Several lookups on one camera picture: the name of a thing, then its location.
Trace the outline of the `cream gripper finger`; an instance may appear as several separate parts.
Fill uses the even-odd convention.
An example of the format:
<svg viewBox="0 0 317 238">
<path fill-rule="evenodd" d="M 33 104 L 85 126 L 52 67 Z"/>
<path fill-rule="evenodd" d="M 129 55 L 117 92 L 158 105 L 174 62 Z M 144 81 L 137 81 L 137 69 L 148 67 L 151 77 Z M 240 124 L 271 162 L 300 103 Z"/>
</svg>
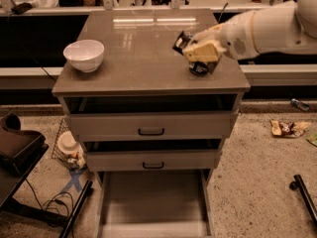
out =
<svg viewBox="0 0 317 238">
<path fill-rule="evenodd" d="M 227 51 L 218 41 L 205 40 L 189 42 L 182 48 L 182 54 L 190 62 L 215 62 Z"/>
<path fill-rule="evenodd" d="M 220 30 L 222 28 L 223 28 L 222 24 L 214 25 L 204 31 L 194 34 L 191 41 L 194 43 L 199 43 L 199 42 L 207 41 L 207 40 L 219 42 Z"/>
</svg>

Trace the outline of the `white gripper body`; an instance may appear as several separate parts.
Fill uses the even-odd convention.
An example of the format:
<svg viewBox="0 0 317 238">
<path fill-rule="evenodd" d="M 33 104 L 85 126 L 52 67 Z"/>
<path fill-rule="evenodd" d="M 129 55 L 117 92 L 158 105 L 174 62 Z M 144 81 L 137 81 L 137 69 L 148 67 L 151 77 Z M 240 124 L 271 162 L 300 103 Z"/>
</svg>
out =
<svg viewBox="0 0 317 238">
<path fill-rule="evenodd" d="M 252 10 L 235 15 L 221 26 L 219 32 L 221 45 L 236 60 L 252 59 L 259 55 L 253 33 L 255 14 L 256 12 Z"/>
</svg>

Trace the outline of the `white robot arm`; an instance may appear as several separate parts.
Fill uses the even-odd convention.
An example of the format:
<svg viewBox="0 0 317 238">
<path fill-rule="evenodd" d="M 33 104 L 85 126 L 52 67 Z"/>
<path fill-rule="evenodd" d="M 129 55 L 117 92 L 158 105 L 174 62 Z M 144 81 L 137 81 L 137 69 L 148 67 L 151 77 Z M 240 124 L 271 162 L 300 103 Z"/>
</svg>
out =
<svg viewBox="0 0 317 238">
<path fill-rule="evenodd" d="M 195 34 L 182 50 L 191 62 L 229 54 L 246 60 L 261 54 L 317 54 L 317 0 L 287 1 L 233 16 Z"/>
</svg>

